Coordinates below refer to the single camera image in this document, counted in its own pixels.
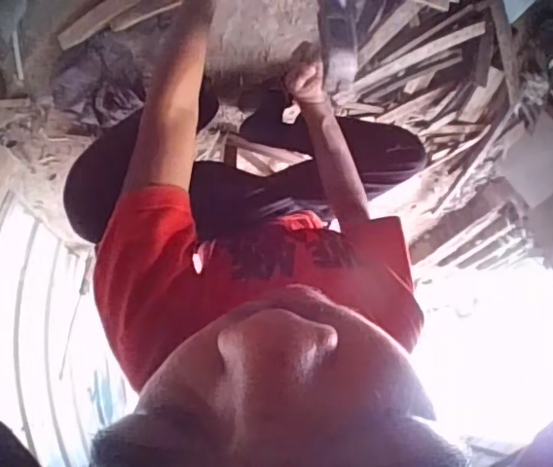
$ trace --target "hand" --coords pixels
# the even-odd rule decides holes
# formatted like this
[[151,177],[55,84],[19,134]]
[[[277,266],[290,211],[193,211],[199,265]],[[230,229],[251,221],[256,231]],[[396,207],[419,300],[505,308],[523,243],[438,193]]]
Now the hand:
[[328,101],[323,76],[321,62],[299,63],[285,76],[285,85],[299,105],[322,104]]

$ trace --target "sleeve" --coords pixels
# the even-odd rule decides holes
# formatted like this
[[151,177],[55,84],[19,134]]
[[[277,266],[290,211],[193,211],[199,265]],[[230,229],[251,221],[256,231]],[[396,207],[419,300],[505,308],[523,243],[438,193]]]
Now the sleeve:
[[413,295],[411,263],[400,219],[372,220],[351,230],[348,238],[367,269],[366,276],[372,277],[365,287],[371,294],[369,300],[384,304],[375,310],[373,320],[411,352],[422,332],[424,314]]
[[[174,325],[181,323],[174,320],[184,319],[178,308],[187,309],[196,291],[195,244],[188,193],[162,186],[124,196],[97,245],[95,301],[134,389],[159,368],[174,348],[169,346],[181,343],[174,338]],[[162,342],[164,335],[169,342]]]

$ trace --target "pile of wood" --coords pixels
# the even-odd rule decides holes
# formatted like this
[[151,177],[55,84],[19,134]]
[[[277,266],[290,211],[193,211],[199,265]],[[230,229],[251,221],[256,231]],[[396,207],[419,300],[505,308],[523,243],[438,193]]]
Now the pile of wood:
[[524,122],[534,128],[550,88],[540,76],[522,83],[502,0],[387,4],[365,31],[352,89],[335,98],[345,115],[410,129],[432,166],[458,173],[437,206],[445,209],[487,157],[521,137]]

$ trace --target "leg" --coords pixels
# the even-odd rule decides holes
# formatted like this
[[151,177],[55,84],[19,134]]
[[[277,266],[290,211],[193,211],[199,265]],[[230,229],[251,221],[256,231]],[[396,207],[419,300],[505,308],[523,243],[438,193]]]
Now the leg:
[[[198,130],[218,111],[218,100],[203,83]],[[98,243],[112,215],[138,134],[142,111],[113,126],[71,167],[64,187],[64,208],[77,235]]]
[[[314,157],[307,125],[299,117],[294,125],[281,122],[285,99],[272,93],[244,122],[241,136],[254,143],[306,153]],[[424,146],[417,136],[398,126],[371,124],[338,118],[358,168],[367,197],[371,200],[408,180],[427,162]],[[302,162],[270,177],[266,199],[291,197],[304,209],[322,219],[331,218],[326,196],[313,161]]]

